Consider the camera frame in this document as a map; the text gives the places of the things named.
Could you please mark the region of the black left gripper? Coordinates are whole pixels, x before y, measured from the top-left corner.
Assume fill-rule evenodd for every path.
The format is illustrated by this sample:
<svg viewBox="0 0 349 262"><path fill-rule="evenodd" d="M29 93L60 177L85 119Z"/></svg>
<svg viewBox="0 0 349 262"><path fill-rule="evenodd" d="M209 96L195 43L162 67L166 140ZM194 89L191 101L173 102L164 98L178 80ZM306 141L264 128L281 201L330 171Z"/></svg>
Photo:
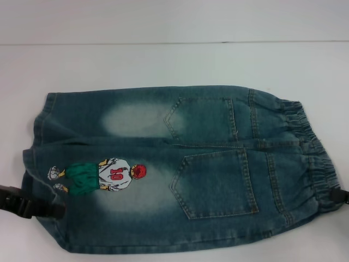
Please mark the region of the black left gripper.
<svg viewBox="0 0 349 262"><path fill-rule="evenodd" d="M21 189L15 187L1 186L1 210L11 212L17 216L44 217L62 219L66 208L62 205L32 202Z"/></svg>

